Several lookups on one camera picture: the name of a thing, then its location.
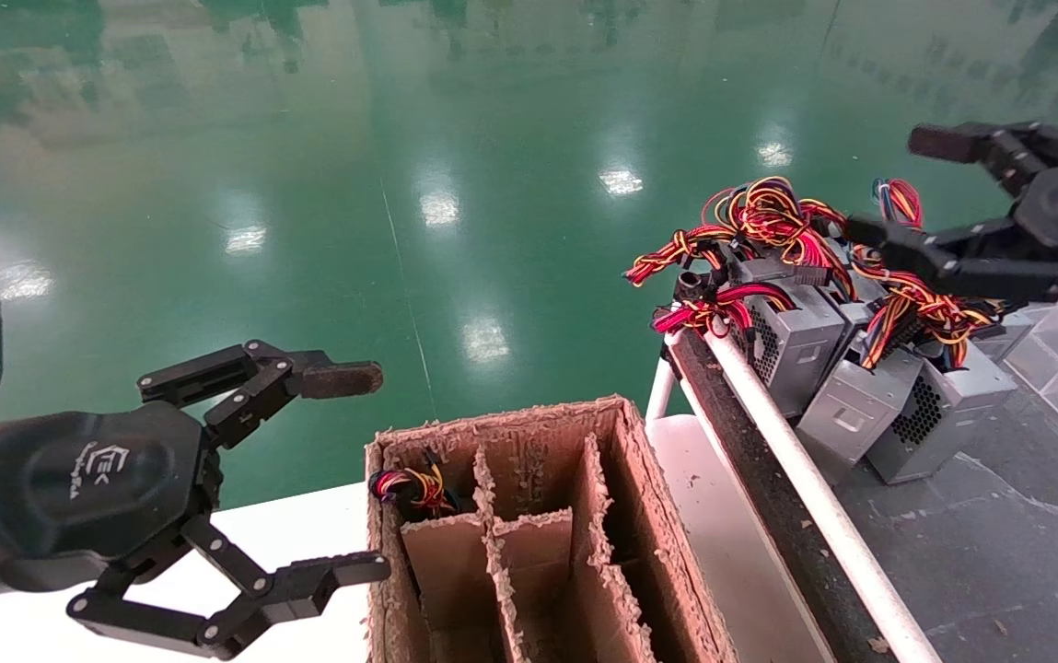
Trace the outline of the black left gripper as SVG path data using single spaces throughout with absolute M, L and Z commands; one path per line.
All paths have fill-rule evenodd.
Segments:
M 231 660 L 273 626 L 321 616 L 340 588 L 393 572 L 377 551 L 268 572 L 200 516 L 215 507 L 215 453 L 199 421 L 170 404 L 0 423 L 0 592 L 97 579 L 66 605 L 91 633 Z M 238 589 L 225 608 L 204 616 L 125 597 L 188 549 Z

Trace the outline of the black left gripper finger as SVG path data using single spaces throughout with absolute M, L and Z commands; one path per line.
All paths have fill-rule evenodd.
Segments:
M 373 361 L 338 364 L 322 351 L 288 352 L 248 340 L 139 377 L 142 402 L 184 408 L 220 395 L 203 417 L 209 448 L 232 449 L 293 399 L 368 395 L 384 382 Z

